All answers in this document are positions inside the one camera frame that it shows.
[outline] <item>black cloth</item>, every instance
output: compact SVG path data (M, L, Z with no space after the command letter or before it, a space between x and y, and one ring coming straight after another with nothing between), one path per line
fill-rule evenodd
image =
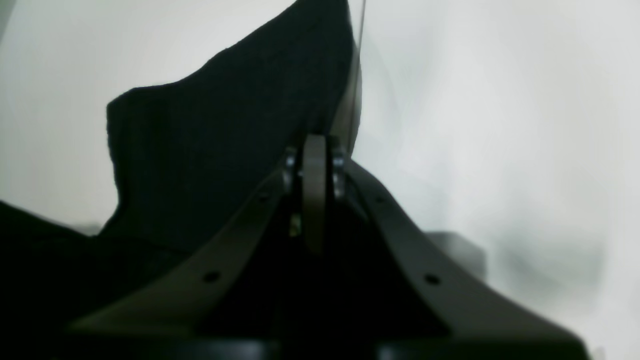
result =
M13 333L47 338L184 261L287 145L328 134L352 55L346 0L298 0L192 75L111 101L118 207L98 236L0 202Z
M112 101L119 205L100 235L201 246L288 143L328 134L352 45L346 1L299 0L191 76Z

